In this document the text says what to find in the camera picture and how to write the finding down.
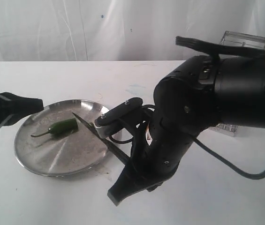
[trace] table surface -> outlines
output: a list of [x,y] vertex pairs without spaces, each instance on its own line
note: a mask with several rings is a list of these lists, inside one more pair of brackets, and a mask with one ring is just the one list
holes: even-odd
[[[181,63],[0,62],[0,92],[41,98],[44,105],[81,98],[112,108],[131,97],[150,104],[158,81]],[[0,225],[265,224],[265,179],[241,177],[196,144],[173,178],[115,207],[106,194],[123,169],[120,161],[111,156],[64,178],[35,175],[14,155],[23,122],[0,130]],[[250,173],[265,169],[265,129],[240,127],[236,137],[206,130],[199,139]],[[130,145],[121,148],[129,153]]]

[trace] metal plate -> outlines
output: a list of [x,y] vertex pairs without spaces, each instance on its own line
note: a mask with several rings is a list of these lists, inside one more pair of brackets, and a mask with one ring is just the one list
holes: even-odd
[[74,118],[76,113],[93,122],[108,109],[87,100],[67,100],[46,106],[30,116],[15,137],[15,155],[29,171],[44,176],[65,176],[85,171],[99,163],[107,154],[107,147],[78,120],[78,130],[60,136],[51,134],[33,138],[31,134],[47,131],[58,121]]

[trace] white backdrop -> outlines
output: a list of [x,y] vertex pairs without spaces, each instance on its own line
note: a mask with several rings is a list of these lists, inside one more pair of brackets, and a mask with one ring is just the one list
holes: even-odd
[[0,0],[0,61],[176,60],[177,35],[265,37],[265,0]]

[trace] green pepper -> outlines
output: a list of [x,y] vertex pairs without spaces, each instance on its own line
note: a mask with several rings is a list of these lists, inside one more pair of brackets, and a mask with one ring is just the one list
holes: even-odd
[[69,120],[63,120],[63,121],[56,122],[48,128],[48,131],[42,134],[39,134],[39,135],[31,135],[31,137],[41,137],[46,134],[57,135],[65,131],[74,130],[77,128],[78,128],[78,125],[77,125],[76,118],[72,118]]

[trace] sticker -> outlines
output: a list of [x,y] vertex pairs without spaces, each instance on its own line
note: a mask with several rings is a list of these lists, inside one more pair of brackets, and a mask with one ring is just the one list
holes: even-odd
[[150,131],[149,131],[149,125],[146,128],[146,134],[145,135],[146,135],[146,141],[147,141],[148,145],[150,146],[153,139],[152,139]]

